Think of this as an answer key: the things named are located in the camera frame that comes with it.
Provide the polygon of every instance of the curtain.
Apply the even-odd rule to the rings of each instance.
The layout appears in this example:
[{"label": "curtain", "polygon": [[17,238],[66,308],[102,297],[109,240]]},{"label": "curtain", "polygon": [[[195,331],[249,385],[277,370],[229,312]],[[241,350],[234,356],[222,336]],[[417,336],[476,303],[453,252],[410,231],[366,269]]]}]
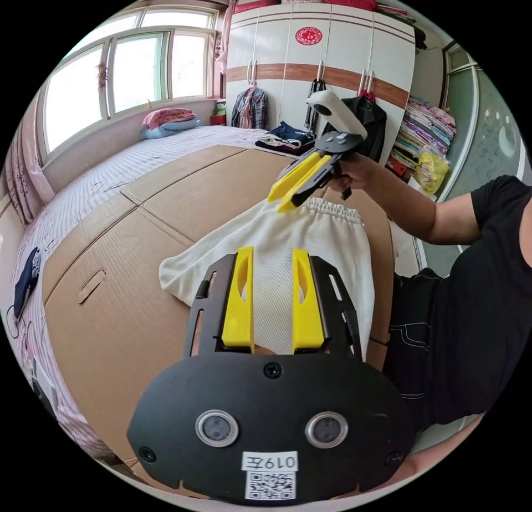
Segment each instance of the curtain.
[{"label": "curtain", "polygon": [[6,158],[9,196],[22,225],[33,222],[43,206],[55,196],[40,164],[37,143],[37,101],[32,100],[18,125]]},{"label": "curtain", "polygon": [[223,16],[222,40],[220,43],[220,54],[216,61],[220,63],[220,72],[226,73],[227,70],[227,52],[229,51],[229,33],[231,32],[231,19],[233,18],[235,1],[229,2]]}]

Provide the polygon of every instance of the black pants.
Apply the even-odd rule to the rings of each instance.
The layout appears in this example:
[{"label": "black pants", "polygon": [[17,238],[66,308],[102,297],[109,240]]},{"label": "black pants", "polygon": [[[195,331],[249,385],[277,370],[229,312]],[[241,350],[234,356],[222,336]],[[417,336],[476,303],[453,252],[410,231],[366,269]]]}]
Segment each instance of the black pants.
[{"label": "black pants", "polygon": [[399,390],[416,432],[435,423],[431,421],[431,326],[427,318],[432,300],[431,281],[436,285],[441,280],[430,268],[425,268],[411,278],[395,275],[393,282],[390,342],[382,372]]}]

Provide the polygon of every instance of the cardboard box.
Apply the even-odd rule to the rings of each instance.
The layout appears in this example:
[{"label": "cardboard box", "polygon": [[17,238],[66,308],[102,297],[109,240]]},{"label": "cardboard box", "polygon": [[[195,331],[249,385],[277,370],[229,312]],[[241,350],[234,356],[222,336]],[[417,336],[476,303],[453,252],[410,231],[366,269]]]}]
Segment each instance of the cardboard box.
[{"label": "cardboard box", "polygon": [[[65,383],[98,436],[154,487],[169,490],[141,468],[126,430],[143,390],[182,358],[189,311],[161,289],[159,265],[265,199],[290,162],[230,146],[177,159],[90,213],[45,263],[44,308]],[[363,192],[347,202],[332,191],[316,196],[361,213],[375,284],[372,337],[386,340],[393,278],[386,215]]]}]

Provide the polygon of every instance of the black t-shirt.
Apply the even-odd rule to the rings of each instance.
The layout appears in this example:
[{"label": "black t-shirt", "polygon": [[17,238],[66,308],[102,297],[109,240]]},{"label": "black t-shirt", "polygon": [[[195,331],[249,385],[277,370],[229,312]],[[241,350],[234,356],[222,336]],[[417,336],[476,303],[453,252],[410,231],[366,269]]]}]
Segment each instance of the black t-shirt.
[{"label": "black t-shirt", "polygon": [[532,267],[519,243],[532,187],[501,176],[471,196],[480,238],[434,283],[429,319],[434,405],[457,417],[492,405],[532,331]]}]

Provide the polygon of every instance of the striped bed sheet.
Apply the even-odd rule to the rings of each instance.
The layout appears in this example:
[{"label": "striped bed sheet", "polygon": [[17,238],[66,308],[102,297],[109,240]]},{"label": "striped bed sheet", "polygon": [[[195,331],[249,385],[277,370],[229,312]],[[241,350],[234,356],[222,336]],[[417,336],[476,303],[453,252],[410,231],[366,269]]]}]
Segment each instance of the striped bed sheet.
[{"label": "striped bed sheet", "polygon": [[[14,266],[12,301],[15,282],[32,249],[35,246],[41,249],[43,266],[63,238],[91,211],[117,194],[121,187],[161,165],[213,145],[256,149],[255,141],[263,133],[264,130],[226,126],[199,127],[164,139],[141,141],[81,175],[59,192],[28,226]],[[55,415],[67,434],[94,458],[110,455],[107,446],[80,413],[59,372],[44,316],[41,278],[12,337],[13,351],[26,378],[32,378],[35,356],[54,385],[57,392]]]}]

